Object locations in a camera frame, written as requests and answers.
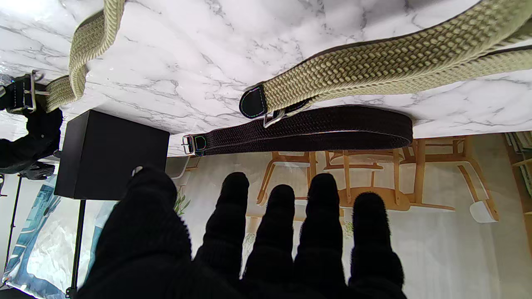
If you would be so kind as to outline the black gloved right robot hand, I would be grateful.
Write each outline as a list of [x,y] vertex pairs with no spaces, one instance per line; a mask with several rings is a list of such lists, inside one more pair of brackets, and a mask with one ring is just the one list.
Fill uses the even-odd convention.
[[24,116],[28,133],[15,141],[0,141],[0,172],[19,174],[29,180],[46,180],[53,175],[55,167],[39,160],[58,151],[63,112],[57,108],[48,113],[38,108]]

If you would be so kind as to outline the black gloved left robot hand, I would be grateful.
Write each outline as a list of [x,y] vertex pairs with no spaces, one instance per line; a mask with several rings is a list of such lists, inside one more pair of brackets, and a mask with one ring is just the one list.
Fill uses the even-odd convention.
[[174,211],[177,190],[164,173],[138,167],[99,237],[80,299],[404,299],[382,198],[354,201],[351,276],[342,266],[340,197],[331,174],[308,190],[306,219],[292,256],[295,195],[274,187],[245,269],[241,269],[249,181],[226,176],[202,245],[192,256],[187,226]]

